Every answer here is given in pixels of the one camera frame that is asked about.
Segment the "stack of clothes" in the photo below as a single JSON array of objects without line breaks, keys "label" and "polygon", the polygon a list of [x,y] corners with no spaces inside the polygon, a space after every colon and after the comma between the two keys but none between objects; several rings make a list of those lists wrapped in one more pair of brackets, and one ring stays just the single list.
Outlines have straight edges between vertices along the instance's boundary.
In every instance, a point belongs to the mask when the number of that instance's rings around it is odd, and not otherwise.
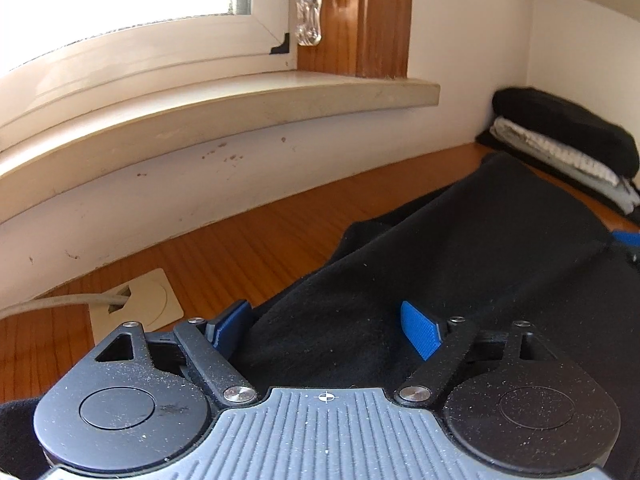
[{"label": "stack of clothes", "polygon": [[505,88],[476,140],[564,180],[640,225],[634,138],[586,108],[535,88]]}]

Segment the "wooden floor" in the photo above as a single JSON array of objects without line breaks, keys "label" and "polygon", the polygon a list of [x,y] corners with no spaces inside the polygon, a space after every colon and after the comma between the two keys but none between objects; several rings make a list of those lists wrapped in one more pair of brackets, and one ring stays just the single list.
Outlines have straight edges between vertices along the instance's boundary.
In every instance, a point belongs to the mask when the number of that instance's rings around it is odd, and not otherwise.
[{"label": "wooden floor", "polygon": [[[319,267],[349,224],[464,177],[487,152],[468,144],[345,178],[167,240],[52,294],[103,292],[162,267],[186,317],[213,317],[237,298],[260,304]],[[599,202],[571,193],[609,228],[638,231]],[[42,394],[92,346],[85,306],[0,321],[0,402]]]}]

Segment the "gray plastic base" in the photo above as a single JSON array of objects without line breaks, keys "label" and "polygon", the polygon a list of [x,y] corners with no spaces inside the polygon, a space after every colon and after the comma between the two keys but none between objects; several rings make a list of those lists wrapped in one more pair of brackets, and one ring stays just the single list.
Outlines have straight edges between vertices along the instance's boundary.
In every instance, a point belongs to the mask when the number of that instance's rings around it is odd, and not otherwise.
[{"label": "gray plastic base", "polygon": [[[379,388],[274,388],[257,406],[227,410],[191,452],[136,480],[513,480],[458,449],[427,410]],[[61,468],[47,480],[83,478]],[[566,477],[606,480],[597,468]]]}]

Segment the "white cable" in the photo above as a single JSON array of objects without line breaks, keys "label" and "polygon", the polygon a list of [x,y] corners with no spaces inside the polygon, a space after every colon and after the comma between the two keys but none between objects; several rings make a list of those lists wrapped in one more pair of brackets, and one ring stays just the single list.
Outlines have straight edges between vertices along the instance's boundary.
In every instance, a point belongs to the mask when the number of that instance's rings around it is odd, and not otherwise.
[{"label": "white cable", "polygon": [[53,306],[102,303],[110,305],[124,305],[129,299],[128,296],[117,296],[115,294],[69,294],[68,296],[52,296],[51,298],[41,298],[40,300],[25,301],[11,306],[0,308],[0,319],[22,314],[31,310],[50,308]]}]

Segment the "floor outlet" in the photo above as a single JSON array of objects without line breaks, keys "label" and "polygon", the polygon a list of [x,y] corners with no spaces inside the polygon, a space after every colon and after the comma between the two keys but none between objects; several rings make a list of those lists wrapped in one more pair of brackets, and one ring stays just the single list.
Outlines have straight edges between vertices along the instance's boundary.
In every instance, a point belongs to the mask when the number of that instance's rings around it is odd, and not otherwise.
[{"label": "floor outlet", "polygon": [[94,342],[98,344],[117,326],[139,321],[145,332],[152,332],[182,316],[184,312],[164,270],[155,269],[129,282],[107,290],[108,294],[130,296],[124,305],[93,303],[89,305]]}]

